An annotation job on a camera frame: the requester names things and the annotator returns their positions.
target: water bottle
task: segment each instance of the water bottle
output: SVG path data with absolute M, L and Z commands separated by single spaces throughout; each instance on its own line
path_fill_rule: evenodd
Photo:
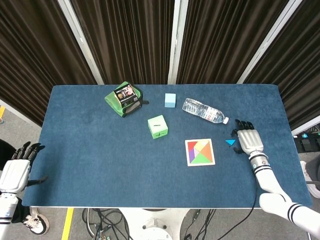
M 227 124 L 229 118 L 225 117 L 224 114 L 211 106 L 204 105 L 203 103 L 193 100 L 191 98 L 186 98 L 182 109 L 187 113 L 199 116 L 206 119 L 214 124 L 224 123 Z

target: black curtain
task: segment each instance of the black curtain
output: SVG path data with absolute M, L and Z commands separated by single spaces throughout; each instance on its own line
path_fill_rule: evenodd
M 173 0 L 71 0 L 105 84 L 166 84 Z
M 320 2 L 305 0 L 245 83 L 276 84 L 295 129 L 320 115 Z
M 288 0 L 189 0 L 177 83 L 235 84 Z
M 0 99 L 39 125 L 54 85 L 96 84 L 56 0 L 1 0 L 0 55 Z

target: green triangle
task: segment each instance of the green triangle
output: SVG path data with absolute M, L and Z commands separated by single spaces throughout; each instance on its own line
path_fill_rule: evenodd
M 198 155 L 191 162 L 191 164 L 209 164 L 209 163 L 211 163 L 211 161 L 205 156 L 203 156 L 201 153 L 198 153 Z

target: tangram puzzle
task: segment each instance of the tangram puzzle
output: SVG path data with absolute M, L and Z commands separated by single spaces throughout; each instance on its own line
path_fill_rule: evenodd
M 211 139 L 185 140 L 185 150 L 189 167 L 216 164 Z

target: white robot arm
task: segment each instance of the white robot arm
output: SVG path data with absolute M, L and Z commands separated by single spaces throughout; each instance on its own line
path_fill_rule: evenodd
M 320 239 L 320 213 L 311 210 L 299 203 L 292 202 L 291 198 L 279 185 L 272 170 L 268 156 L 263 153 L 264 145 L 259 133 L 250 122 L 235 120 L 239 130 L 237 134 L 242 150 L 234 148 L 236 153 L 246 153 L 260 187 L 268 193 L 261 194 L 259 204 L 263 211 L 275 214 L 289 220 L 293 224 Z
M 15 213 L 18 199 L 17 194 L 22 192 L 26 186 L 43 183 L 47 177 L 40 180 L 28 180 L 32 163 L 37 153 L 45 146 L 40 143 L 33 144 L 26 151 L 30 142 L 25 143 L 7 161 L 0 178 L 0 240 L 5 239 L 8 225 L 11 223 Z

